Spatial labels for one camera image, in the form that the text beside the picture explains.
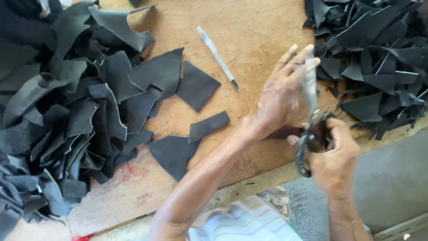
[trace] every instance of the white pen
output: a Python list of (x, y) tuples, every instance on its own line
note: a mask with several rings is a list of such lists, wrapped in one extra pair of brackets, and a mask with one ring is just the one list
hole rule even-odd
[(213, 42), (211, 39), (208, 38), (204, 30), (202, 30), (201, 26), (197, 27), (199, 34), (201, 35), (202, 39), (204, 40), (205, 44), (208, 46), (208, 48), (211, 50), (211, 52), (214, 54), (215, 59), (220, 64), (223, 71), (226, 73), (227, 77), (229, 78), (230, 82), (232, 82), (233, 86), (239, 91), (239, 87), (236, 84), (235, 79), (233, 78), (232, 74), (227, 69), (226, 65), (224, 65), (223, 61), (221, 60), (220, 56), (217, 54), (217, 49), (215, 48)]

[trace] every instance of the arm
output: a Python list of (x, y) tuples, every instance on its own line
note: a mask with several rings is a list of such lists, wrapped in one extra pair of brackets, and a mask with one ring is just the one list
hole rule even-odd
[(292, 46), (280, 59), (250, 113), (165, 199), (153, 217), (150, 240), (185, 240), (190, 226), (242, 154), (291, 118), (297, 108), (299, 81), (305, 76), (302, 64), (313, 46), (297, 56), (296, 50), (297, 45)]
[[(369, 241), (358, 216), (352, 192), (352, 180), (360, 147), (345, 123), (335, 118), (327, 119), (333, 136), (334, 149), (325, 153), (310, 153), (308, 163), (315, 183), (328, 199), (330, 240)], [(289, 137), (293, 145), (296, 136)]]

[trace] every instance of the person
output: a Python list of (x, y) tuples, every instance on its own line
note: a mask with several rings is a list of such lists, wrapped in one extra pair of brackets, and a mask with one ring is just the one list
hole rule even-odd
[[(306, 76), (305, 58), (313, 45), (296, 54), (293, 45), (274, 67), (258, 102), (232, 133), (191, 169), (153, 217), (149, 240), (301, 240), (286, 223), (277, 205), (260, 196), (238, 201), (205, 215), (194, 225), (221, 181), (245, 151), (284, 126), (298, 108), (299, 84)], [(360, 152), (345, 123), (329, 118), (334, 149), (310, 153), (313, 180), (328, 199), (330, 239), (368, 241), (353, 201), (352, 180)], [(289, 136), (290, 144), (299, 139)]]

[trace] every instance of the wooden table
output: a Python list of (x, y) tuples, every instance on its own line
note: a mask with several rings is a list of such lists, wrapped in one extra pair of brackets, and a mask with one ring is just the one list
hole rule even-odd
[[(127, 0), (100, 0), (100, 2), (101, 7), (105, 9), (133, 8)], [(155, 132), (153, 137), (156, 140), (167, 135), (188, 136), (191, 123), (227, 111), (231, 119), (230, 124), (201, 141), (195, 156), (188, 164), (188, 169), (194, 167), (213, 150), (248, 112), (257, 100), (264, 81), (284, 52), (294, 43), (299, 45), (299, 49), (313, 43), (313, 31), (301, 27), (306, 19), (303, 2), (303, 0), (147, 0), (144, 4), (158, 3), (158, 5), (128, 17), (133, 29), (150, 30), (156, 39), (147, 53), (147, 58), (185, 47), (183, 60), (189, 60), (222, 83), (200, 112), (195, 112), (183, 100), (173, 96), (159, 104), (158, 116), (146, 124), (149, 130)], [(201, 26), (216, 45), (219, 55), (235, 77), (240, 92), (228, 81), (199, 36), (197, 26)], [(325, 84), (321, 81), (318, 83), (318, 89), (321, 90), (318, 105), (321, 111), (334, 111), (338, 100), (330, 92), (324, 91)], [(348, 125), (355, 122), (344, 112), (337, 111), (336, 114)], [(298, 125), (306, 116), (306, 112), (302, 111), (295, 115), (291, 123)], [(403, 132), (398, 137), (385, 135), (382, 142), (367, 141), (367, 138), (363, 137), (360, 143), (365, 145), (365, 143), (392, 142), (427, 125), (425, 119), (410, 132), (405, 131), (407, 127), (392, 132)], [(352, 133), (356, 138), (367, 134), (363, 131)], [(379, 147), (372, 144), (366, 146), (367, 151)], [(297, 178), (292, 163), (294, 152), (287, 147), (285, 140), (264, 140), (246, 152), (222, 182), (222, 186), (228, 187), (216, 193), (216, 197), (221, 201), (210, 202), (208, 207), (214, 208), (222, 203), (243, 198), (237, 191), (239, 188), (251, 189), (256, 193)], [(250, 180), (257, 180), (258, 177), (266, 177), (267, 174), (264, 172), (269, 170), (272, 170), (269, 172), (271, 181), (258, 185), (244, 185), (253, 182)], [(50, 222), (38, 226), (34, 223), (25, 224), (21, 220), (8, 240), (21, 240), (23, 235), (26, 240), (38, 238), (42, 240), (43, 232), (49, 235), (49, 240), (65, 240), (71, 236), (76, 238), (99, 232), (156, 211), (175, 185), (176, 181), (157, 164), (148, 148), (142, 145), (138, 149), (137, 158), (117, 168), (112, 180), (104, 185), (99, 185), (95, 181), (92, 183), (91, 192), (65, 218), (67, 227)], [(62, 236), (57, 235), (58, 238), (53, 238), (55, 235), (52, 232), (61, 233)]]

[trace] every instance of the hand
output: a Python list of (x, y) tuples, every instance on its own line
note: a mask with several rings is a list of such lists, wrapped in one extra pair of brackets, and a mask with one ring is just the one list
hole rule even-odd
[[(309, 152), (307, 162), (315, 183), (327, 198), (348, 198), (352, 195), (352, 180), (360, 147), (343, 121), (328, 118), (327, 128), (331, 131), (334, 149), (324, 153)], [(289, 136), (287, 140), (291, 145), (298, 145), (300, 141), (296, 136)]]
[[(296, 56), (295, 44), (278, 61), (257, 104), (243, 119), (246, 131), (257, 140), (283, 127), (297, 110), (300, 82), (306, 77), (305, 59), (313, 50), (314, 46), (308, 45)], [(318, 66), (320, 59), (315, 58), (314, 62)]]

